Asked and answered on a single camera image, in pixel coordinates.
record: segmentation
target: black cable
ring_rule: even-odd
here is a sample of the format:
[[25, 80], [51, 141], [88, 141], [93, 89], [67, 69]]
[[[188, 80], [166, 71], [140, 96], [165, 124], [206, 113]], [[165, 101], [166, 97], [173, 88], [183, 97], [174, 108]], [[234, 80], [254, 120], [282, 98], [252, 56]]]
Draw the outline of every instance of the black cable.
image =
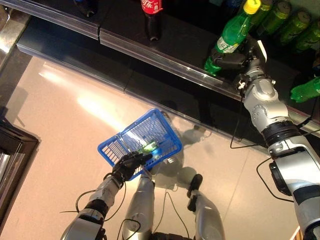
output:
[[89, 194], [89, 193], [93, 193], [95, 192], [96, 190], [90, 190], [90, 191], [85, 191], [84, 193], [82, 193], [80, 196], [78, 196], [78, 198], [76, 199], [75, 201], [75, 210], [77, 211], [77, 213], [79, 213], [79, 208], [78, 208], [78, 202], [79, 200], [82, 198], [82, 196], [86, 195], [86, 194]]
[[265, 182], [265, 180], [262, 178], [262, 176], [259, 173], [259, 167], [264, 164], [265, 162], [269, 161], [271, 159], [271, 157], [269, 157], [268, 159], [264, 160], [263, 162], [261, 162], [257, 167], [256, 167], [256, 173], [259, 175], [261, 181], [263, 182], [263, 184], [265, 185], [266, 189], [268, 189], [269, 193], [271, 193], [272, 196], [274, 196], [276, 199], [282, 200], [282, 201], [286, 201], [286, 202], [290, 202], [290, 203], [294, 203], [294, 201], [289, 200], [289, 199], [285, 199], [285, 198], [281, 198], [278, 197], [276, 195], [274, 195], [274, 193], [270, 190], [270, 188], [268, 187], [267, 183]]
[[312, 120], [312, 118], [314, 116], [315, 109], [316, 109], [317, 100], [318, 99], [315, 99], [315, 101], [313, 103], [313, 107], [312, 107], [312, 111], [311, 111], [310, 116], [306, 120], [304, 120], [303, 122], [301, 122], [298, 125], [296, 125], [296, 127], [298, 129], [302, 128], [304, 125], [308, 124]]
[[189, 236], [189, 231], [188, 231], [188, 229], [187, 229], [187, 226], [186, 226], [185, 222], [182, 220], [182, 218], [180, 217], [180, 215], [179, 215], [179, 213], [178, 213], [178, 211], [177, 211], [177, 209], [176, 209], [176, 207], [175, 207], [174, 201], [172, 200], [171, 195], [170, 195], [169, 192], [167, 192], [167, 190], [165, 190], [165, 194], [164, 194], [164, 198], [163, 198], [162, 213], [161, 213], [160, 221], [159, 221], [158, 225], [156, 226], [156, 228], [154, 229], [153, 233], [155, 233], [155, 232], [157, 231], [157, 229], [158, 229], [158, 227], [160, 226], [160, 224], [161, 224], [161, 222], [162, 222], [162, 219], [163, 219], [163, 217], [164, 217], [165, 204], [166, 204], [166, 197], [167, 197], [167, 195], [169, 196], [170, 201], [171, 201], [171, 204], [172, 204], [172, 206], [173, 206], [173, 209], [174, 209], [176, 215], [178, 216], [178, 218], [180, 219], [180, 221], [182, 222], [182, 224], [183, 224], [183, 226], [184, 226], [184, 228], [185, 228], [185, 230], [186, 230], [186, 234], [187, 234], [187, 236], [188, 236], [188, 239], [189, 239], [190, 236]]
[[126, 185], [126, 182], [124, 182], [124, 194], [123, 194], [122, 201], [121, 201], [119, 207], [117, 208], [117, 210], [114, 212], [114, 214], [112, 214], [111, 217], [109, 217], [106, 220], [104, 220], [105, 222], [110, 220], [119, 211], [119, 209], [121, 208], [122, 204], [124, 203], [124, 200], [125, 200], [125, 197], [126, 197], [126, 192], [127, 192], [127, 185]]
[[234, 142], [235, 135], [238, 130], [239, 123], [240, 123], [240, 116], [241, 116], [241, 112], [242, 112], [243, 99], [244, 99], [244, 97], [242, 96], [241, 100], [240, 100], [240, 108], [239, 108], [239, 112], [238, 112], [238, 118], [237, 118], [236, 125], [234, 128], [233, 134], [232, 134], [231, 142], [230, 142], [231, 149], [243, 149], [243, 148], [248, 148], [248, 147], [259, 146], [259, 144], [252, 144], [252, 145], [246, 145], [246, 146], [232, 146], [232, 143]]
[[59, 212], [60, 214], [63, 214], [63, 213], [77, 213], [77, 211], [61, 211]]
[[140, 224], [140, 222], [138, 222], [137, 220], [133, 220], [133, 219], [130, 219], [130, 218], [125, 218], [125, 219], [123, 219], [123, 221], [121, 222], [121, 225], [120, 225], [120, 228], [119, 228], [119, 232], [118, 232], [118, 236], [116, 237], [116, 240], [119, 239], [119, 235], [120, 235], [120, 232], [121, 232], [121, 228], [122, 228], [122, 225], [124, 224], [125, 221], [131, 221], [131, 222], [135, 222], [135, 223], [139, 224], [138, 229], [135, 230], [134, 233], [132, 233], [132, 234], [131, 234], [127, 239], [125, 239], [125, 240], [130, 239], [130, 238], [131, 238], [133, 235], [135, 235], [135, 234], [140, 230], [140, 228], [141, 228], [141, 224]]
[[314, 131], [311, 131], [311, 132], [307, 132], [307, 133], [303, 134], [302, 136], [308, 136], [308, 135], [310, 135], [310, 134], [313, 134], [313, 133], [319, 132], [319, 131], [320, 131], [320, 128], [319, 128], [318, 130], [314, 130]]

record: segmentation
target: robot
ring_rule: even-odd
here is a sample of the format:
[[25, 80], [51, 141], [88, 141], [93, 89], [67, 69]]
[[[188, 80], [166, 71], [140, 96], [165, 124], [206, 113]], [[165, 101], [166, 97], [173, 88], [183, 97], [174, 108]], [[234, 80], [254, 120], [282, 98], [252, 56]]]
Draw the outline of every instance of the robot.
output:
[[[262, 134], [273, 162], [269, 168], [277, 189], [292, 196], [304, 240], [320, 240], [320, 158], [290, 120], [286, 105], [279, 101], [274, 81], [265, 73], [266, 54], [262, 44], [250, 36], [242, 53], [211, 53], [214, 64], [223, 68], [244, 68], [234, 81], [244, 98], [256, 129]], [[104, 219], [115, 195], [152, 156], [132, 152], [125, 155], [91, 195], [88, 204], [63, 233], [61, 240], [102, 240]], [[192, 179], [187, 208], [195, 214], [195, 240], [225, 240], [217, 207], [199, 191], [202, 176]], [[154, 188], [146, 171], [128, 207], [122, 230], [124, 240], [188, 240], [182, 236], [152, 233]]]

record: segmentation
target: beige floor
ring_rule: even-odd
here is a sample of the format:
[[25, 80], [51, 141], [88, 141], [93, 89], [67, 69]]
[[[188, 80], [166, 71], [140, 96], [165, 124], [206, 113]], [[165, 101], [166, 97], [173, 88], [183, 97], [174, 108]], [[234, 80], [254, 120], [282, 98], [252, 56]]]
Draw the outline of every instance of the beige floor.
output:
[[[97, 152], [98, 144], [152, 107], [101, 82], [34, 57], [10, 99], [7, 118], [37, 135], [41, 143], [0, 240], [60, 239], [75, 214], [59, 212], [74, 210], [78, 195], [94, 189], [111, 171]], [[192, 123], [170, 116], [181, 135], [193, 128]], [[195, 135], [189, 135], [191, 141], [195, 141]], [[203, 175], [200, 190], [220, 210], [227, 240], [289, 240], [298, 226], [294, 206], [273, 198], [256, 174], [256, 166], [267, 156], [251, 148], [230, 149], [230, 139], [216, 133], [210, 135], [207, 131], [205, 136], [185, 147], [184, 166]], [[261, 172], [271, 189], [280, 195], [268, 164], [262, 166]], [[137, 180], [127, 184], [123, 207], [105, 224], [108, 239], [117, 237]], [[161, 215], [164, 192], [163, 188], [155, 189], [155, 225]], [[171, 195], [193, 237], [195, 219], [187, 210], [186, 190], [179, 188]], [[83, 197], [80, 206], [86, 204], [88, 197]], [[122, 197], [123, 190], [116, 196], [110, 213]], [[169, 201], [158, 231], [186, 236]]]

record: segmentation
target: yellow bottle cap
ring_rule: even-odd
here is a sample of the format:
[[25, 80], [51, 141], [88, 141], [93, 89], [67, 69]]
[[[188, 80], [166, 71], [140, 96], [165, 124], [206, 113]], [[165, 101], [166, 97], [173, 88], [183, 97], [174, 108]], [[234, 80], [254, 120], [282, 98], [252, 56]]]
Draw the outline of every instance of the yellow bottle cap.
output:
[[260, 8], [260, 5], [260, 0], [246, 0], [245, 4], [243, 5], [243, 10], [247, 14], [255, 14]]

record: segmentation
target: green bottle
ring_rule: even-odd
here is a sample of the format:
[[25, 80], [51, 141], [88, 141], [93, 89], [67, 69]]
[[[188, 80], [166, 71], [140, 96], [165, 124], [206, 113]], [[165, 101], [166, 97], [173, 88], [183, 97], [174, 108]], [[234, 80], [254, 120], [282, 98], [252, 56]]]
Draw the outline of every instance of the green bottle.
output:
[[291, 90], [291, 99], [303, 103], [311, 98], [320, 96], [320, 76]]
[[[233, 53], [246, 38], [251, 16], [257, 12], [260, 4], [260, 0], [246, 0], [243, 5], [243, 11], [229, 20], [225, 25], [222, 35], [214, 46], [214, 50], [222, 54]], [[221, 67], [215, 65], [212, 62], [211, 56], [209, 56], [204, 64], [204, 69], [215, 76]]]
[[256, 34], [258, 36], [272, 35], [289, 17], [291, 4], [287, 1], [279, 1], [262, 21]]
[[272, 7], [272, 0], [261, 0], [261, 6], [252, 16], [249, 32], [254, 31], [258, 25], [265, 19]]
[[280, 28], [277, 42], [284, 46], [292, 41], [298, 34], [305, 30], [311, 21], [311, 15], [300, 10], [292, 15], [288, 22]]
[[320, 19], [311, 24], [295, 40], [293, 51], [301, 53], [320, 40]]

